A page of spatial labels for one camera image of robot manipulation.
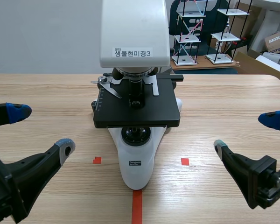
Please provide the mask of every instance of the brand logo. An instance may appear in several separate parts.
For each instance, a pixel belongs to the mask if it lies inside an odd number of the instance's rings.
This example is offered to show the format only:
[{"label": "brand logo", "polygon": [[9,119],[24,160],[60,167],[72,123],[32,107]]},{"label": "brand logo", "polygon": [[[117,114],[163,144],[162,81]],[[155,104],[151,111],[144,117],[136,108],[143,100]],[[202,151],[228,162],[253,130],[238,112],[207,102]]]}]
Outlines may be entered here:
[{"label": "brand logo", "polygon": [[270,53],[280,52],[280,48],[270,51]]},{"label": "brand logo", "polygon": [[130,161],[130,166],[141,166],[141,161]]}]

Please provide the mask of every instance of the screw hole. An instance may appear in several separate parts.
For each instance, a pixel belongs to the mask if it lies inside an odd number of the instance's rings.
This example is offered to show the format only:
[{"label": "screw hole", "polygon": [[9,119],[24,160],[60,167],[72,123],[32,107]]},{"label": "screw hole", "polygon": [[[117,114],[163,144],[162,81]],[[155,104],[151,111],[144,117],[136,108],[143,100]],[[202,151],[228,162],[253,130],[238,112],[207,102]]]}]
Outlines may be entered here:
[{"label": "screw hole", "polygon": [[66,147],[66,149],[65,149],[65,155],[66,156],[69,156],[70,155],[70,152],[71,152],[71,148],[68,146],[68,147]]}]

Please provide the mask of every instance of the white wall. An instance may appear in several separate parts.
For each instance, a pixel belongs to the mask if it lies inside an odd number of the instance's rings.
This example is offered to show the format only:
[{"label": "white wall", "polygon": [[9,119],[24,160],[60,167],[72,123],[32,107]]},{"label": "white wall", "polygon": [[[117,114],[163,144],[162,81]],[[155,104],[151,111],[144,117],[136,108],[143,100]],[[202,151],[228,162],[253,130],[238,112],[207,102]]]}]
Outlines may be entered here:
[{"label": "white wall", "polygon": [[101,0],[0,0],[0,73],[110,71],[99,66],[100,15]]}]

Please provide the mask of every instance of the red tape marker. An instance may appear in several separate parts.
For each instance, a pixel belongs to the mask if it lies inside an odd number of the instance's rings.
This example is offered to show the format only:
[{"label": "red tape marker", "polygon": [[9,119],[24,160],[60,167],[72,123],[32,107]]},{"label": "red tape marker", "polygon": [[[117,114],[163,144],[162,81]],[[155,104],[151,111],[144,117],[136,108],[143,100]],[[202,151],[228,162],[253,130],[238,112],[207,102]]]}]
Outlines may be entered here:
[{"label": "red tape marker", "polygon": [[190,162],[188,158],[182,158],[182,166],[189,166]]},{"label": "red tape marker", "polygon": [[102,163],[102,157],[95,157],[95,159],[92,161],[92,164],[101,164]]},{"label": "red tape marker", "polygon": [[142,190],[133,191],[132,224],[142,224]]}]

